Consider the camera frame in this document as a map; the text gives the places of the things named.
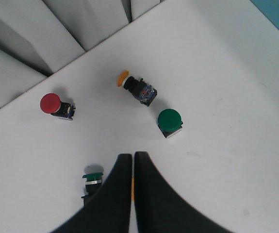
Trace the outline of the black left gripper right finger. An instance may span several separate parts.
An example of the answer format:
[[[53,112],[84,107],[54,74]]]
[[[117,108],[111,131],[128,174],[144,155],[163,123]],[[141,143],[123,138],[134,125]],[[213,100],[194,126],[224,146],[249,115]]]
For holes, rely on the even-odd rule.
[[[228,232],[187,203],[145,151],[134,155],[134,204],[140,233]]]

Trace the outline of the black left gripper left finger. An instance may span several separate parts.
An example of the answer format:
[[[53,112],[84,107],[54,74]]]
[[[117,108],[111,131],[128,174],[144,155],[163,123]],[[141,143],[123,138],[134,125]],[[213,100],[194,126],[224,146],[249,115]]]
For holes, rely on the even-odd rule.
[[[104,184],[55,233],[127,233],[131,213],[132,155],[117,157]]]

